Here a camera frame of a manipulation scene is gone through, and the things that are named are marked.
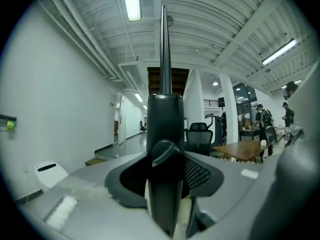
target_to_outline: railing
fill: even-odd
[[[214,108],[218,108],[218,101],[214,100],[214,99],[204,99],[203,100],[203,105],[205,107],[214,107]]]

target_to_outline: wooden table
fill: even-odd
[[[254,140],[255,136],[258,136],[260,130],[240,130],[239,131],[239,141],[241,141],[241,136],[250,136],[251,140]]]
[[[260,141],[257,140],[243,140],[233,144],[215,146],[215,150],[228,156],[235,158],[237,160],[248,162],[254,160],[262,151],[268,148],[271,145],[270,142],[267,142],[265,146],[260,146]]]

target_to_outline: white pillar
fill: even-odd
[[[204,96],[199,71],[189,72],[183,94],[183,112],[188,129],[192,123],[205,122]]]
[[[232,144],[238,142],[238,116],[235,93],[232,87],[230,76],[228,74],[221,73],[219,78],[225,103],[227,129],[226,143]]]

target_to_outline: backpack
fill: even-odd
[[[272,115],[270,113],[269,110],[264,110],[261,114],[261,118],[260,118],[260,124],[262,126],[262,128],[267,128],[267,127],[272,127],[273,126],[273,119],[272,119]]]

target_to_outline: antenna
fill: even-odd
[[[161,13],[160,94],[172,94],[170,42],[166,6]]]

